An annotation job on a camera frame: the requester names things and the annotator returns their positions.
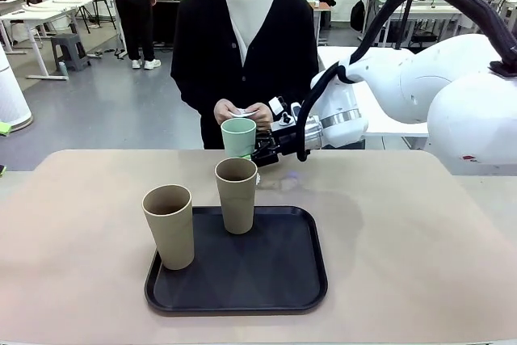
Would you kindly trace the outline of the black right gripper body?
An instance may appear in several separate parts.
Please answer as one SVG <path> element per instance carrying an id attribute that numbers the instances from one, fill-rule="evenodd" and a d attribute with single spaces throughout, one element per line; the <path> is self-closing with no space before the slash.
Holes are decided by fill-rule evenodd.
<path id="1" fill-rule="evenodd" d="M 297 137 L 297 124 L 295 120 L 291 120 L 288 124 L 285 124 L 282 120 L 273 122 L 271 124 L 271 138 L 273 141 L 271 152 L 273 154 L 281 154 L 283 156 L 289 154 L 303 155 L 301 140 Z"/>

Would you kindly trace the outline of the person's left hand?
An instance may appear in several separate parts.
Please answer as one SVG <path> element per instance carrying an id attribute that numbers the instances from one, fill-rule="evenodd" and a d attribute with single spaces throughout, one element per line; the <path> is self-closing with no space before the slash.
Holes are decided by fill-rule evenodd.
<path id="1" fill-rule="evenodd" d="M 258 132 L 266 132 L 271 129 L 273 114 L 266 104 L 255 103 L 246 109 L 246 113 L 250 113 L 249 119 L 255 122 Z"/>

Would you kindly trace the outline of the person's right hand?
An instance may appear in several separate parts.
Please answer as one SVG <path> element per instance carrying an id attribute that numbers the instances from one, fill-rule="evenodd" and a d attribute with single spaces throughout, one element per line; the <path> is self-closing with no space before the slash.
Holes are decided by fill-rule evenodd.
<path id="1" fill-rule="evenodd" d="M 227 99 L 220 99 L 213 109 L 213 115 L 219 126 L 240 113 L 241 111 Z"/>

